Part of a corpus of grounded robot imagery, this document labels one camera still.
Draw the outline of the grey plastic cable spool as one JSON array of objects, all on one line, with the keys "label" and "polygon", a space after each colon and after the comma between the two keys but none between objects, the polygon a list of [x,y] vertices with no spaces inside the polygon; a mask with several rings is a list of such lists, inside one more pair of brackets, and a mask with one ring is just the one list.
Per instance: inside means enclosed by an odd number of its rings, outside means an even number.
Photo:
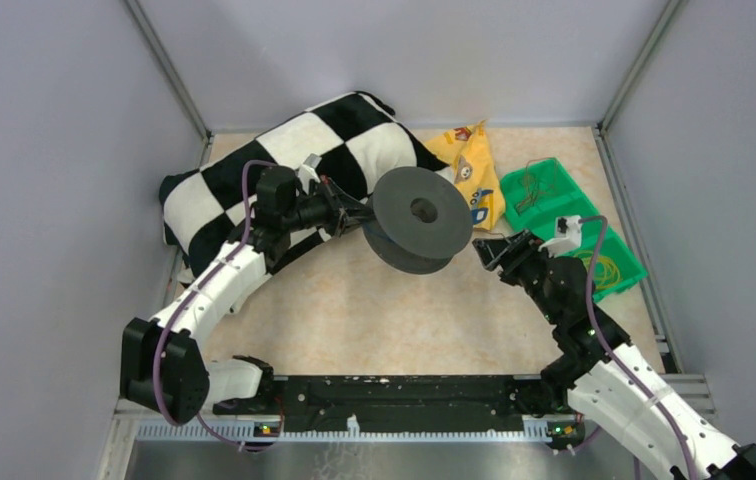
[{"label": "grey plastic cable spool", "polygon": [[473,224],[463,195],[441,175],[420,167],[384,174],[367,202],[366,242],[392,268],[427,275],[445,268],[470,242]]}]

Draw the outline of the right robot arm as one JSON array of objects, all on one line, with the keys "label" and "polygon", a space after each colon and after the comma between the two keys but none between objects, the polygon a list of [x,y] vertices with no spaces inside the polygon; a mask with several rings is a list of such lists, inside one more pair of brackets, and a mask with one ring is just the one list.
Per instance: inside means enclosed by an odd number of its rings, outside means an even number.
[{"label": "right robot arm", "polygon": [[658,374],[592,298],[586,264],[552,256],[528,230],[472,243],[482,266],[532,299],[561,356],[541,372],[540,397],[574,410],[658,479],[756,479],[756,444],[741,444],[698,413]]}]

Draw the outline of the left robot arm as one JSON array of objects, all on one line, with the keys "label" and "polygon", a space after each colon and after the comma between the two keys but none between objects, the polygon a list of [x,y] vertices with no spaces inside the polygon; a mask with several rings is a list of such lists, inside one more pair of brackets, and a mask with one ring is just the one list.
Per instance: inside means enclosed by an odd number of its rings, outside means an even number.
[{"label": "left robot arm", "polygon": [[274,386],[258,360],[238,356],[214,366],[201,353],[214,327],[239,310],[282,263],[291,237],[323,230],[339,237],[374,219],[373,210],[310,164],[296,169],[252,160],[256,196],[243,202],[243,224],[205,270],[149,320],[132,319],[121,341],[119,395],[184,425],[207,403],[237,400],[251,413],[273,404]]}]

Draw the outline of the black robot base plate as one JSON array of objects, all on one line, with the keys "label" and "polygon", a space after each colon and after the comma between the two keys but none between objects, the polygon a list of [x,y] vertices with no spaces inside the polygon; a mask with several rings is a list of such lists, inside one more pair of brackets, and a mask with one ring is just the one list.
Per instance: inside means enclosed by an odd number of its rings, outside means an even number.
[{"label": "black robot base plate", "polygon": [[269,415],[287,433],[337,432],[355,418],[365,433],[519,432],[543,420],[543,434],[578,440],[583,415],[537,376],[275,376],[250,399],[221,400],[214,415]]}]

